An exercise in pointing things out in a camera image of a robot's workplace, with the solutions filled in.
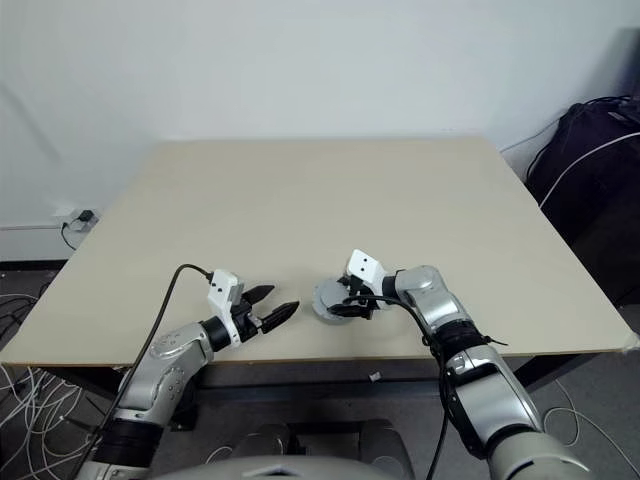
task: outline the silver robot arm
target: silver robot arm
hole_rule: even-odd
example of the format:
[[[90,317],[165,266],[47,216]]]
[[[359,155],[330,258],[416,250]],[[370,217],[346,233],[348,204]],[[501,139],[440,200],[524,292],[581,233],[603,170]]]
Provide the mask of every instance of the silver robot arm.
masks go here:
[[[252,306],[272,285],[243,292],[242,281],[216,270],[208,300],[213,317],[159,337],[147,349],[107,424],[80,480],[140,480],[146,478],[158,443],[182,397],[187,382],[213,361],[214,352],[236,347],[261,330],[268,333],[289,319],[299,302],[285,303],[259,318]]]
[[[321,300],[314,308],[329,320],[371,318],[376,309],[398,302],[415,312],[423,341],[440,365],[443,407],[469,453],[487,459],[492,479],[593,478],[582,462],[543,432],[529,394],[436,268],[389,274],[375,258],[355,250],[337,282],[343,293],[334,305],[327,299],[339,296],[335,285],[330,296],[316,292]]]

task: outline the table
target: table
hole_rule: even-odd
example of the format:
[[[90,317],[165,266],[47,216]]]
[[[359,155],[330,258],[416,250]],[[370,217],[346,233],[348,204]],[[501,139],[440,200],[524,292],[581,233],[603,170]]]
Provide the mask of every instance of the table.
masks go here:
[[[536,356],[518,371],[527,385],[576,354],[635,341],[481,138],[190,141],[155,150],[0,360],[131,363],[185,262],[232,270],[247,287],[275,284],[258,314],[302,301],[285,325],[217,362],[424,358],[400,309],[344,326],[313,314],[314,285],[338,276],[353,248],[388,270],[437,266],[480,331],[509,344],[502,354]],[[206,293],[202,277],[185,274],[160,333],[208,318]]]

